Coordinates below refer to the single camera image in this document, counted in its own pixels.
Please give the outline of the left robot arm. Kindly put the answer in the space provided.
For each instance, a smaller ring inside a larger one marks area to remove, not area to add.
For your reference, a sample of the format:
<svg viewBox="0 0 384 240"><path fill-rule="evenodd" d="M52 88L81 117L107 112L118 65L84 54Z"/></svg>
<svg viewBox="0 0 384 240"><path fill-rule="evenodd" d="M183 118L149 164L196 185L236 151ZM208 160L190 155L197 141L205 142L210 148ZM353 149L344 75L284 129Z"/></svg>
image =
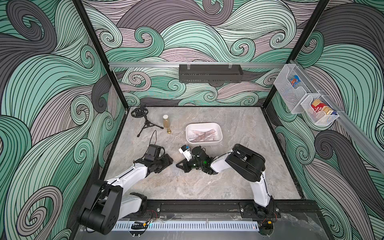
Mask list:
<svg viewBox="0 0 384 240"><path fill-rule="evenodd" d="M145 196L132 193L123 199L123 195L150 173L160 173L172 163L173 159L168 154L154 161L138 159L117 177L108 181L97 180L81 207L78 223L100 234L109 234L119 219L143 209Z"/></svg>

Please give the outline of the long pink clear ruler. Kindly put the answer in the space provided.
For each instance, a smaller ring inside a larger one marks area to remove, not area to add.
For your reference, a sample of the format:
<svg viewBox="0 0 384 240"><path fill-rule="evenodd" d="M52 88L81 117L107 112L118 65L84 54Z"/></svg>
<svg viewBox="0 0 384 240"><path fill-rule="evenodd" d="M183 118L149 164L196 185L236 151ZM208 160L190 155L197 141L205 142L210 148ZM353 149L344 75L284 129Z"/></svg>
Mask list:
<svg viewBox="0 0 384 240"><path fill-rule="evenodd" d="M215 129L209 129L209 130L190 130L189 131L188 138L194 139L199 136L203 137L210 137L210 136L217 136L217 131Z"/></svg>

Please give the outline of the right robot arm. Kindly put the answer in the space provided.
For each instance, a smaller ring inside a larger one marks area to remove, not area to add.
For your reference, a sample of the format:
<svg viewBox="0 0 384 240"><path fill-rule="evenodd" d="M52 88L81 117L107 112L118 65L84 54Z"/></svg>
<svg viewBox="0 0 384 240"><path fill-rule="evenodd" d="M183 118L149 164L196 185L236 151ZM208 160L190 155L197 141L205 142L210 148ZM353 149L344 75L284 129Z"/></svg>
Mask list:
<svg viewBox="0 0 384 240"><path fill-rule="evenodd" d="M266 209L270 204L273 197L268 192L266 160L262 155L241 144L235 144L231 151L214 158L209 157L201 146L192 149L183 145L179 152L185 158L177 163L176 167L185 173L195 169L208 175L217 175L227 169L233 169L250 183L255 208Z"/></svg>

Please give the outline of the wide red ruler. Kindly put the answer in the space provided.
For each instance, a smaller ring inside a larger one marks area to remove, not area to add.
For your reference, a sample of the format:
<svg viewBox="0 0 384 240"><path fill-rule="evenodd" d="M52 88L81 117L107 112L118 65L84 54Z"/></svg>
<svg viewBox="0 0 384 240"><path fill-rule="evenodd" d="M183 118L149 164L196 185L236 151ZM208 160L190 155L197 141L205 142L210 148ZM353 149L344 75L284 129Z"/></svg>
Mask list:
<svg viewBox="0 0 384 240"><path fill-rule="evenodd" d="M210 136L210 137L199 136L197 138L190 139L190 142L192 142L192 143L212 142L212 141L215 141L216 138L217 138L217 136Z"/></svg>

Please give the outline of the white storage box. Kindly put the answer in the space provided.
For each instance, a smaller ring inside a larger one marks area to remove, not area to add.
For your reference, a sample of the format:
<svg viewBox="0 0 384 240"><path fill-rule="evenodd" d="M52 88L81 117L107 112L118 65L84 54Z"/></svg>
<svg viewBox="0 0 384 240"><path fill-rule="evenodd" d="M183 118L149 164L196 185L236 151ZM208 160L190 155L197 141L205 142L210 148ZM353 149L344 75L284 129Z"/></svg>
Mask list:
<svg viewBox="0 0 384 240"><path fill-rule="evenodd" d="M194 123L185 128L190 146L214 146L223 140L222 129L217 123Z"/></svg>

